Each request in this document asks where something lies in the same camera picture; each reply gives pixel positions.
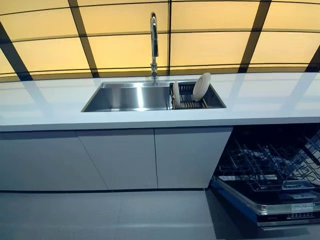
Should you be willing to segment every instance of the dark grid frame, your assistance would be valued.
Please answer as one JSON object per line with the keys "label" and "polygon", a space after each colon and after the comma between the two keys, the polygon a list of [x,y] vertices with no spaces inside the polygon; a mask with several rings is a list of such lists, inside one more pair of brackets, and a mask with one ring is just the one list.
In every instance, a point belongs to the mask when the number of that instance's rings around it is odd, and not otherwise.
{"label": "dark grid frame", "polygon": [[[242,30],[242,29],[214,29],[214,30],[194,30],[194,31],[172,31],[172,3],[181,3],[181,2],[259,2],[259,6],[256,12],[256,16],[253,21],[253,26],[251,30]],[[130,32],[130,33],[105,33],[105,34],[87,34],[86,29],[83,23],[83,19],[80,13],[79,8],[84,7],[92,7],[92,6],[112,6],[112,5],[133,5],[133,4],[155,4],[155,3],[167,3],[168,4],[168,28],[165,32],[159,32],[158,34],[167,34],[168,36],[168,47],[167,47],[167,66],[159,67],[158,74],[160,76],[164,75],[189,75],[189,74],[202,74],[203,72],[211,72],[211,73],[246,73],[248,71],[249,65],[268,65],[268,64],[290,64],[290,65],[300,65],[300,64],[308,64],[305,67],[292,67],[292,66],[280,66],[280,67],[257,67],[256,69],[260,69],[258,72],[319,72],[320,71],[320,46],[314,53],[311,61],[309,63],[276,63],[276,62],[264,62],[264,63],[251,63],[252,56],[254,54],[256,45],[258,43],[259,37],[261,32],[263,32],[263,25],[266,20],[269,7],[271,2],[279,2],[279,3],[295,3],[295,4],[312,4],[312,5],[320,5],[320,3],[306,3],[306,2],[296,2],[296,1],[281,1],[281,0],[159,0],[159,1],[145,1],[145,2],[131,2],[131,3],[111,3],[111,4],[96,4],[96,5],[83,5],[79,6],[77,0],[68,0],[69,7],[57,7],[57,8],[49,8],[49,9],[37,9],[37,10],[29,10],[29,11],[20,11],[20,12],[11,12],[0,14],[1,15],[12,15],[18,13],[27,13],[27,12],[38,12],[38,11],[47,11],[47,10],[57,10],[57,9],[70,9],[73,20],[78,32],[78,36],[61,36],[61,37],[39,37],[33,39],[19,39],[16,41],[12,41],[6,30],[4,29],[3,25],[0,22],[0,48],[3,51],[5,57],[7,58],[8,62],[12,66],[14,72],[17,74],[18,78],[21,81],[31,81],[33,80],[30,73],[32,71],[28,71],[25,64],[23,63],[21,57],[19,56],[18,52],[16,51],[13,42],[25,42],[25,41],[34,41],[34,40],[45,40],[45,39],[64,39],[64,38],[80,38],[82,48],[87,59],[89,69],[52,69],[52,70],[44,70],[44,71],[35,71],[35,72],[51,72],[51,71],[67,71],[67,70],[88,70],[88,73],[52,73],[52,74],[40,74],[40,75],[33,75],[36,79],[37,77],[41,76],[41,79],[67,79],[67,78],[87,78],[88,74],[89,77],[99,78],[99,77],[137,77],[137,76],[149,76],[150,70],[149,67],[117,67],[117,68],[97,68],[95,59],[90,47],[88,37],[97,37],[97,36],[116,36],[116,35],[148,35],[149,32]],[[179,65],[179,66],[172,66],[171,65],[171,37],[173,34],[179,33],[212,33],[212,32],[250,32],[248,42],[246,44],[244,54],[242,56],[242,60],[240,63],[239,68],[231,67],[231,65],[238,65],[235,63],[231,64],[208,64],[208,65]],[[312,33],[312,31],[294,31],[288,29],[279,29],[279,30],[272,30],[266,32],[299,32],[299,33]],[[212,68],[214,66],[225,66],[224,68]],[[199,69],[171,69],[171,67],[205,67]],[[109,71],[109,72],[98,72],[98,70],[103,69],[139,69],[139,71]],[[14,72],[8,73],[0,73],[0,80],[1,75],[5,74],[13,74]]]}

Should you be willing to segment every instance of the cabinet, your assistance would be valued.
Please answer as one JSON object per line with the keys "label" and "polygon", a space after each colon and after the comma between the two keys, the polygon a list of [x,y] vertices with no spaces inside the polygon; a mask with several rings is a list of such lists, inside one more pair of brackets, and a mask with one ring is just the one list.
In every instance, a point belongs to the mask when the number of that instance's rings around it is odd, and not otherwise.
{"label": "cabinet", "polygon": [[0,133],[0,190],[106,190],[75,131]]}
{"label": "cabinet", "polygon": [[157,188],[153,128],[76,133],[108,189]]}
{"label": "cabinet", "polygon": [[158,187],[207,188],[232,129],[155,129]]}

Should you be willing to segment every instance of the floor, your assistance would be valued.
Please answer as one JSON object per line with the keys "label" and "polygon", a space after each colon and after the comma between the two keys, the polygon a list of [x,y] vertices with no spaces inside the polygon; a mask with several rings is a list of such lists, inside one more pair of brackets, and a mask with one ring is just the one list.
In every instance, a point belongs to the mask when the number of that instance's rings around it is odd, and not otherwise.
{"label": "floor", "polygon": [[320,225],[263,231],[206,191],[0,193],[1,240],[320,239]]}

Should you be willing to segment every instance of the white plate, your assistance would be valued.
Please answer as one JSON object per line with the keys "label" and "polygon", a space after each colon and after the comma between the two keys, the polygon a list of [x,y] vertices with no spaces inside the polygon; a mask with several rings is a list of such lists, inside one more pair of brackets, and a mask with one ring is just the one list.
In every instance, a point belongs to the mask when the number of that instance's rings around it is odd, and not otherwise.
{"label": "white plate", "polygon": [[211,74],[209,72],[206,72],[205,74],[199,77],[198,81],[196,81],[193,88],[193,100],[198,102],[204,97],[210,86],[210,80]]}
{"label": "white plate", "polygon": [[180,109],[181,108],[180,92],[179,92],[179,85],[177,81],[173,83],[173,101],[174,101],[175,109]]}

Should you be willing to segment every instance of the dish rack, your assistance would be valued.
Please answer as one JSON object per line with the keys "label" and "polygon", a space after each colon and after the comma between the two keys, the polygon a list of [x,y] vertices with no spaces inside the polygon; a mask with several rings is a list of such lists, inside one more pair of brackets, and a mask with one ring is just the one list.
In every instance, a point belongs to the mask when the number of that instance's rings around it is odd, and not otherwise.
{"label": "dish rack", "polygon": [[[181,109],[206,109],[208,105],[204,98],[200,101],[194,101],[192,99],[192,94],[194,90],[194,83],[180,83],[179,84],[179,93],[180,93],[180,102]],[[173,84],[170,84],[170,96],[171,99],[174,96]],[[175,101],[172,101],[173,109],[176,109]]]}
{"label": "dish rack", "polygon": [[215,175],[245,181],[253,191],[307,192],[320,187],[320,131],[306,144],[239,143],[230,139]]}

